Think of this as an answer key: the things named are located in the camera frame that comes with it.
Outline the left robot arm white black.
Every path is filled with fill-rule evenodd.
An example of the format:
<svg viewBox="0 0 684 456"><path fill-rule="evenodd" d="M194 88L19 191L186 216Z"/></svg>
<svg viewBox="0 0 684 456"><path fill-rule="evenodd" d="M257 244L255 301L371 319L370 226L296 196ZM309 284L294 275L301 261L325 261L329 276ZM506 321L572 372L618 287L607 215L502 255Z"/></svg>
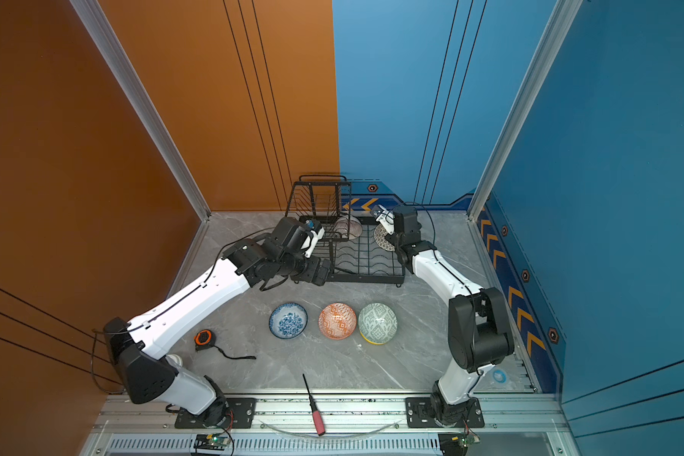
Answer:
<svg viewBox="0 0 684 456"><path fill-rule="evenodd" d="M208 376L169 359L172 347L205 317L258 283L274 277L323 285L330 260L306 246L278 247L271 239L242 239L224 250L196 280L150 311L125 322L110 320L101 334L110 364L135 404L164 402L207 428L226 424L229 405Z"/></svg>

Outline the orange patterned bowl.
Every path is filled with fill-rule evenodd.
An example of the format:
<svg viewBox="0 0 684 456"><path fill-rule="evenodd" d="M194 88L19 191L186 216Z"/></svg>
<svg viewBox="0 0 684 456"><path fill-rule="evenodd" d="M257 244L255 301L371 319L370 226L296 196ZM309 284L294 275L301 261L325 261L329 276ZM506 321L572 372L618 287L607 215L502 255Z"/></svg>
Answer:
<svg viewBox="0 0 684 456"><path fill-rule="evenodd" d="M349 305L332 303L321 311L318 326L321 334L326 338L343 340L355 332L357 316Z"/></svg>

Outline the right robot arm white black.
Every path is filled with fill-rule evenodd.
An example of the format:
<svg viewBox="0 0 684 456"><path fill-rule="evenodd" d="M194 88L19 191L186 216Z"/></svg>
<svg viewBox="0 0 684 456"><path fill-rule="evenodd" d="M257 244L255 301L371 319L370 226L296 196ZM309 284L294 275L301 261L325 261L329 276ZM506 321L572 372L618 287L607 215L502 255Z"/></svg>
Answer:
<svg viewBox="0 0 684 456"><path fill-rule="evenodd" d="M507 301L497 288L483 288L459 273L423 239L417 209L399 205L377 217L398 261L422 279L448 307L450 366L434 383L431 413L442 427L467 426L479 408L474 390L514 353Z"/></svg>

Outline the pink striped bowl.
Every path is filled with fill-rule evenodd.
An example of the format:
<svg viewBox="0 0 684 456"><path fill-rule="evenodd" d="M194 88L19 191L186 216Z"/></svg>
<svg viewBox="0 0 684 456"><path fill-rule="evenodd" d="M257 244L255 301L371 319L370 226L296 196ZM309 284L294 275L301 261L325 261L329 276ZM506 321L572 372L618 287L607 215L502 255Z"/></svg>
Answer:
<svg viewBox="0 0 684 456"><path fill-rule="evenodd" d="M363 226L358 218L345 215L336 220L332 231L340 239L357 239L362 235Z"/></svg>

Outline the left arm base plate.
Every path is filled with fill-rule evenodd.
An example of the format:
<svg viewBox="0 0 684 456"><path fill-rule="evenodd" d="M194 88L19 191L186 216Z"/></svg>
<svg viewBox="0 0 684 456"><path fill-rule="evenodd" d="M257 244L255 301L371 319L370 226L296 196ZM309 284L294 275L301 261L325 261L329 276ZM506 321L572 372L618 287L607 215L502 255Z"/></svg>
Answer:
<svg viewBox="0 0 684 456"><path fill-rule="evenodd" d="M227 398L222 405L213 405L208 412L194 415L181 409L175 429L251 429L256 413L257 399L253 397Z"/></svg>

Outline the yellow bowl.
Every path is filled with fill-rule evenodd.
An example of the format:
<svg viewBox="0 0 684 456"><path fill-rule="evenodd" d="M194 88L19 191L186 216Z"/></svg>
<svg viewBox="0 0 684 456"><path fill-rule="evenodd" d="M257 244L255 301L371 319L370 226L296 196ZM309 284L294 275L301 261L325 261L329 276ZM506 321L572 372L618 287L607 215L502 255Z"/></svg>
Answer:
<svg viewBox="0 0 684 456"><path fill-rule="evenodd" d="M364 336L364 334L361 334L361 336L363 337L363 339L364 339L366 342L368 342L368 343L370 343L370 344L372 344L372 345L376 345L376 346L385 345L385 344L387 344L388 342L390 342L390 339L385 339L385 338L384 338L384 339L381 339L381 340L377 340L377 339L366 338L366 336Z"/></svg>

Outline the blue floral bowl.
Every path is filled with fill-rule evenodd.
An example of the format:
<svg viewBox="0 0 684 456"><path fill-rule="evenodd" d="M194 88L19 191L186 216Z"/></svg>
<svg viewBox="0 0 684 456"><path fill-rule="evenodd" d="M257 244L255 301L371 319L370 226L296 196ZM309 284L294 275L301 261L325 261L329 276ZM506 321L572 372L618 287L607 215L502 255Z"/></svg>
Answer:
<svg viewBox="0 0 684 456"><path fill-rule="evenodd" d="M300 304L284 303L271 313L269 329L271 334L282 340L300 336L308 324L308 313Z"/></svg>

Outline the red handled screwdriver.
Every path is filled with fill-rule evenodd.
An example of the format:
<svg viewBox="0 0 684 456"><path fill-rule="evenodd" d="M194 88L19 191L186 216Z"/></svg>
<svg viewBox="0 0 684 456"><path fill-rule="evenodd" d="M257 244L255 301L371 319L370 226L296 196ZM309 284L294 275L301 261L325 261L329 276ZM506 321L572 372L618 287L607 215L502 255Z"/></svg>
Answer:
<svg viewBox="0 0 684 456"><path fill-rule="evenodd" d="M318 409L317 402L315 402L315 397L311 392L311 388L309 386L306 374L302 374L302 379L307 390L307 395L313 417L313 425L315 426L315 432L317 433L317 436L322 437L326 434L326 427L322 418L322 414Z"/></svg>

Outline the orange black tape measure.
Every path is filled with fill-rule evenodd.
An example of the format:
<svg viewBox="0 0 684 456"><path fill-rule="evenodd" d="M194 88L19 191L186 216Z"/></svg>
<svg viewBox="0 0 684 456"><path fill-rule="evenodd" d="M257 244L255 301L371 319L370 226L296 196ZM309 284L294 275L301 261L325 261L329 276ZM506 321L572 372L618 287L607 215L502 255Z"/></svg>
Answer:
<svg viewBox="0 0 684 456"><path fill-rule="evenodd" d="M228 355L217 345L217 337L209 329L200 330L194 337L194 348L196 352L217 350L223 357L229 360L256 360L254 355L232 356Z"/></svg>

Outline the brown dotted bowl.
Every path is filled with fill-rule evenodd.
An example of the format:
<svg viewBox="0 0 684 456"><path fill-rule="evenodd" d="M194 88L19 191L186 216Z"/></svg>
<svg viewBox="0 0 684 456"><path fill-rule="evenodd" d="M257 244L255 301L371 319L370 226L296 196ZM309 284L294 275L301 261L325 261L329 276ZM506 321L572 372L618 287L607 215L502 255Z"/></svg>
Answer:
<svg viewBox="0 0 684 456"><path fill-rule="evenodd" d="M377 244L377 246L383 249L384 251L393 252L395 250L395 247L386 239L387 235L388 232L385 226L382 224L378 224L378 226L374 230L374 241Z"/></svg>

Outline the right circuit board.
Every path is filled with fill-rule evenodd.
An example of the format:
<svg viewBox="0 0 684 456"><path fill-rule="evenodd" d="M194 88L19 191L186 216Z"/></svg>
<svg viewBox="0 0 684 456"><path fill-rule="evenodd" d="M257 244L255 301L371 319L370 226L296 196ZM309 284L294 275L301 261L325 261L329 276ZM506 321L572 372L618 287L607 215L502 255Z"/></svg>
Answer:
<svg viewBox="0 0 684 456"><path fill-rule="evenodd" d="M476 434L439 433L439 448L444 456L466 456L473 445L480 443Z"/></svg>

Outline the left green circuit board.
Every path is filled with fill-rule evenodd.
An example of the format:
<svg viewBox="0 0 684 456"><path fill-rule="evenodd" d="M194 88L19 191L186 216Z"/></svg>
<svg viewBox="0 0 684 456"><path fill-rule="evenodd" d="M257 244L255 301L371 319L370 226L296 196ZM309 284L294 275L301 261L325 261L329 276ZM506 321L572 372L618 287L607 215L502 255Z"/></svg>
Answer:
<svg viewBox="0 0 684 456"><path fill-rule="evenodd" d="M224 433L200 433L193 443L194 455L234 455L235 444Z"/></svg>

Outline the aluminium front rail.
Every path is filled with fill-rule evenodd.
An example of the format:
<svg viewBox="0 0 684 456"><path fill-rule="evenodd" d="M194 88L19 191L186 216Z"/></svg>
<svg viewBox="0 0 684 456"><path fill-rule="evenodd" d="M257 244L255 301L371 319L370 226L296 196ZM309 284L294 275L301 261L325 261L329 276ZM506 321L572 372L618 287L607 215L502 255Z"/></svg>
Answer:
<svg viewBox="0 0 684 456"><path fill-rule="evenodd" d="M194 455L200 433L224 433L234 455L443 455L439 433L476 434L467 455L576 455L579 450L555 398L547 394L480 393L486 425L408 427L405 400L412 391L313 392L326 434L317 436L308 395L302 389L251 391L256 398L251 429L175 429L178 410L106 400L81 450L84 455Z"/></svg>

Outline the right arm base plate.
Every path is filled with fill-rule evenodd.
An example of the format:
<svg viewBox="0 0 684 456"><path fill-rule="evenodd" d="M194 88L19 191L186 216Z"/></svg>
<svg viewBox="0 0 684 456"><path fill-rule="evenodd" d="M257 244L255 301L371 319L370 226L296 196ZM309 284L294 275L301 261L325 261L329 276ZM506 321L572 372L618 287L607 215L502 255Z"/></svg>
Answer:
<svg viewBox="0 0 684 456"><path fill-rule="evenodd" d="M405 400L408 427L411 429L468 428L483 429L486 425L478 398L450 405L438 397L414 396Z"/></svg>

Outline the small blue tape roll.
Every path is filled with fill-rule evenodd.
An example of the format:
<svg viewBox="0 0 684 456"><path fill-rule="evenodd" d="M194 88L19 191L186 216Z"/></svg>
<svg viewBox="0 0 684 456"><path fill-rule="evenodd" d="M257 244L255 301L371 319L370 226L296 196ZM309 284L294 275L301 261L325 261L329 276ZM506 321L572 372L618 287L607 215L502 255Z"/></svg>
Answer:
<svg viewBox="0 0 684 456"><path fill-rule="evenodd" d="M499 384L505 384L507 383L507 374L503 370L492 370L491 372L491 377L492 379L499 383Z"/></svg>

